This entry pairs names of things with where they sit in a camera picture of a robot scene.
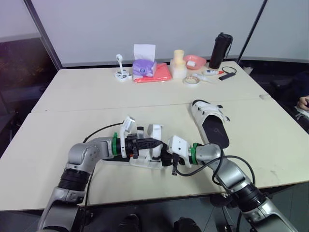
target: white wall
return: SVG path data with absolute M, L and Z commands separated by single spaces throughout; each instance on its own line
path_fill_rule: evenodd
M 234 37 L 237 57 L 262 0 L 32 0 L 63 66 L 133 60 L 133 44 L 156 44 L 156 59 L 173 50 L 210 57 L 220 33 Z
M 268 0 L 243 58 L 309 62 L 309 0 Z
M 23 0 L 1 0 L 0 22 L 0 43 L 40 37 Z

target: silver metal arm segment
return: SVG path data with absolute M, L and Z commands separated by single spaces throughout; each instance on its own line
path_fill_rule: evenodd
M 97 138 L 89 143 L 76 144 L 69 151 L 69 160 L 57 187 L 43 211 L 38 230 L 72 230 L 78 220 L 79 206 L 85 196 L 89 176 L 99 160 L 111 159 L 112 137 Z
M 221 149 L 216 144 L 196 148 L 196 159 L 204 164 L 219 158 Z M 219 161 L 209 167 L 215 171 Z M 258 232 L 297 232 L 297 229 L 279 211 L 272 201 L 253 185 L 250 178 L 234 162 L 223 159 L 216 175 L 226 192 L 236 201 L 242 215 Z

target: black thermos bottle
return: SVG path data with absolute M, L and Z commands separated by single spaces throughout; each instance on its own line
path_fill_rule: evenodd
M 221 32 L 217 38 L 216 43 L 214 44 L 211 60 L 209 62 L 209 67 L 211 69 L 218 69 L 222 60 L 225 57 L 228 47 L 231 45 L 233 37 L 228 34 Z

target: white tissue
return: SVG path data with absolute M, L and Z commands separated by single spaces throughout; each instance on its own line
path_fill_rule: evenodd
M 134 59 L 147 59 L 155 61 L 154 44 L 135 44 L 133 48 Z

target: white table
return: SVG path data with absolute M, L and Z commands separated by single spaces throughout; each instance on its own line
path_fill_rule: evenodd
M 188 87 L 180 79 L 164 83 L 119 82 L 113 77 L 119 68 L 64 69 L 54 77 L 32 112 L 173 105 L 195 99 L 210 102 L 257 99 L 267 94 L 235 62 L 223 62 L 222 66 L 234 67 L 237 74 L 224 81 L 212 76 L 210 79 L 216 84 L 200 82 L 196 87 Z
M 256 185 L 270 187 L 309 180 L 309 136 L 273 99 L 216 101 L 231 119 L 226 155 L 246 159 Z M 67 162 L 69 149 L 96 129 L 122 121 L 127 114 L 137 125 L 161 123 L 163 141 L 178 135 L 191 144 L 202 142 L 188 113 L 188 104 L 118 109 L 31 113 L 0 159 L 0 210 L 42 209 Z M 118 128 L 98 133 L 112 136 Z M 248 168 L 235 162 L 250 176 Z M 205 169 L 192 177 L 132 166 L 97 164 L 90 203 L 193 196 L 222 191 Z

